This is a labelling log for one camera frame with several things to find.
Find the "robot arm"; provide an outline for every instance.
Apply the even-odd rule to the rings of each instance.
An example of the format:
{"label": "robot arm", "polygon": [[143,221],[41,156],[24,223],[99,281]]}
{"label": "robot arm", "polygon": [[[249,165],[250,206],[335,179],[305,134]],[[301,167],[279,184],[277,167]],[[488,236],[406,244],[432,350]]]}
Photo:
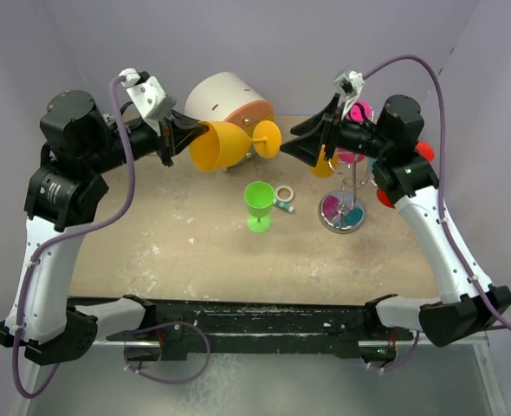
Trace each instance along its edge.
{"label": "robot arm", "polygon": [[511,293],[505,286],[492,284],[463,241],[450,212],[445,209],[444,218],[439,217],[438,178],[429,162],[415,150],[424,126],[420,106],[410,97],[394,95],[386,101],[376,124],[346,120],[342,108],[336,94],[323,111],[292,128],[291,133],[299,137],[283,144],[281,150],[311,166],[317,164],[322,146],[325,159],[331,159],[337,148],[343,148],[377,160],[373,175],[378,188],[415,232],[439,289],[437,299],[390,295],[367,303],[377,323],[424,332],[438,347],[486,329],[495,318],[450,246],[442,222],[447,223],[457,246],[472,265],[474,279],[498,312],[511,304]]}
{"label": "robot arm", "polygon": [[[143,121],[129,127],[133,157],[156,152],[164,165],[184,150],[207,127],[173,112],[175,101],[154,76],[127,69],[122,73],[127,93]],[[40,122],[47,143],[41,166],[31,177],[25,203],[27,250],[11,311],[0,322],[0,343],[12,345],[20,328],[25,356],[40,365],[80,358],[94,339],[103,339],[141,324],[155,323],[155,307],[136,296],[94,306],[67,308],[74,264],[84,236],[51,245],[25,279],[37,247],[55,237],[86,229],[108,187],[101,174],[122,165],[120,137],[108,126],[90,94],[59,94]],[[27,293],[23,324],[16,325],[17,305]]]}

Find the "table surface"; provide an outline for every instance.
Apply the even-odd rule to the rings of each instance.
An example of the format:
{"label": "table surface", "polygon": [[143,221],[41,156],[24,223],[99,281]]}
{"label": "table surface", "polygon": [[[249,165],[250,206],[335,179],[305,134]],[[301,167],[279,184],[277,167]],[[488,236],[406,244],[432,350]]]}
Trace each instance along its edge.
{"label": "table surface", "polygon": [[[283,141],[304,119],[277,117]],[[119,222],[86,237],[72,296],[361,304],[389,293],[437,295],[411,229],[377,201],[371,183],[358,191],[365,223],[340,235],[317,215],[325,193],[340,188],[340,175],[317,179],[284,153],[227,172],[198,171],[187,151],[174,162],[164,167],[155,155],[137,162],[133,205]],[[360,168],[362,175],[365,163]],[[116,212],[126,195],[124,167],[104,178],[110,190],[97,221]],[[263,234],[246,226],[243,190],[256,180],[294,189],[294,214],[274,208]]]}

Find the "white wall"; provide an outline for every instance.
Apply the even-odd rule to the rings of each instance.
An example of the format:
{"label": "white wall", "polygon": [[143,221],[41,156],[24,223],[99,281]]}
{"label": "white wall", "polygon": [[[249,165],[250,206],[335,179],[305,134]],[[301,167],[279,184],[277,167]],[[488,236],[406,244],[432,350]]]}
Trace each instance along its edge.
{"label": "white wall", "polygon": [[[150,71],[178,99],[217,72],[237,72],[278,114],[312,114],[350,67],[395,55],[439,70],[478,0],[47,0],[96,100],[122,68]],[[426,74],[400,63],[365,88],[376,107],[391,94],[419,100]]]}
{"label": "white wall", "polygon": [[[440,81],[447,106],[448,207],[482,267],[511,289],[511,7],[481,0]],[[424,117],[425,137],[437,143],[434,94],[424,103]],[[511,334],[490,338],[511,414]]]}
{"label": "white wall", "polygon": [[[38,121],[60,91],[84,88],[41,0],[0,1],[0,321],[16,293],[25,245],[24,197],[44,142]],[[0,347],[0,415],[16,396]]]}

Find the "pink cup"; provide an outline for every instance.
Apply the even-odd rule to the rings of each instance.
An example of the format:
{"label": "pink cup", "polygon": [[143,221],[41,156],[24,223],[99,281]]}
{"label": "pink cup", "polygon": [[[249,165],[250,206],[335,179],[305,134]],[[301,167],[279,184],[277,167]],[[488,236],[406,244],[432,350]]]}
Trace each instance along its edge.
{"label": "pink cup", "polygon": [[[365,101],[356,101],[356,104],[361,104],[361,106],[364,108],[365,116],[368,119],[371,119],[373,117],[373,110],[369,104],[367,104]],[[363,121],[363,115],[361,114],[361,110],[359,109],[359,106],[353,105],[352,108],[350,108],[350,111],[348,114],[346,114],[347,120],[357,121],[361,122]],[[339,149],[337,154],[339,155],[339,159],[343,161],[344,163],[352,164],[353,160],[355,159],[355,154],[352,152],[348,152],[344,149]],[[363,154],[358,155],[357,161],[360,162],[365,158]]]}

